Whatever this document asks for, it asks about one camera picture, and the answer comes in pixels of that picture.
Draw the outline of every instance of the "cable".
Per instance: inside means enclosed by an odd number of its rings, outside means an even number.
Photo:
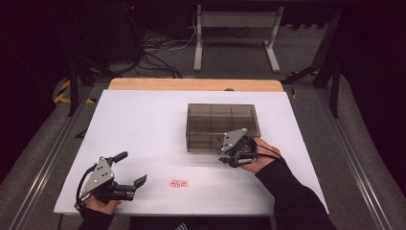
[[[76,202],[76,205],[75,205],[75,207],[78,210],[82,208],[81,205],[82,205],[83,200],[80,198],[80,189],[81,189],[81,186],[83,185],[83,181],[86,178],[87,174],[91,173],[94,169],[96,169],[96,166],[97,165],[94,165],[94,166],[90,167],[89,169],[87,169],[87,171],[84,173],[83,177],[80,180],[80,183],[79,183],[78,189],[77,189],[77,196],[76,196],[76,201],[77,202]]]
[[[269,149],[269,148],[267,148],[267,147],[264,147],[264,146],[261,146],[261,145],[258,145],[258,144],[257,144],[257,146],[258,146],[258,147],[261,147],[261,148],[264,148],[264,149],[266,149],[266,150],[270,150],[270,151],[274,152],[275,154],[277,154],[279,157],[282,157],[279,153],[277,153],[277,152],[275,152],[275,151],[273,151],[273,150],[271,150],[271,149]]]
[[[61,214],[61,215],[59,216],[59,221],[58,221],[58,223],[57,223],[57,230],[60,230],[61,227],[62,227],[62,219],[63,219],[63,214]]]
[[[275,160],[280,160],[280,161],[282,161],[282,162],[284,163],[284,165],[287,167],[286,161],[284,160],[284,158],[283,158],[279,153],[277,153],[277,152],[275,152],[275,151],[273,151],[273,150],[271,150],[271,149],[269,149],[269,148],[267,148],[267,147],[261,146],[261,145],[257,145],[257,147],[261,147],[261,148],[264,148],[264,149],[266,149],[266,150],[270,150],[270,151],[272,151],[273,153],[277,154],[279,157],[275,157],[275,156],[273,156],[273,155],[268,155],[268,154],[263,154],[263,153],[257,153],[258,156],[264,156],[264,157],[269,157],[269,158],[272,158],[272,159],[275,159]]]

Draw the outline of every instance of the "transparent plastic box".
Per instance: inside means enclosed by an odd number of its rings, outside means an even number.
[[[219,153],[224,133],[240,128],[247,128],[249,137],[260,137],[253,104],[190,103],[186,126],[188,152]]]

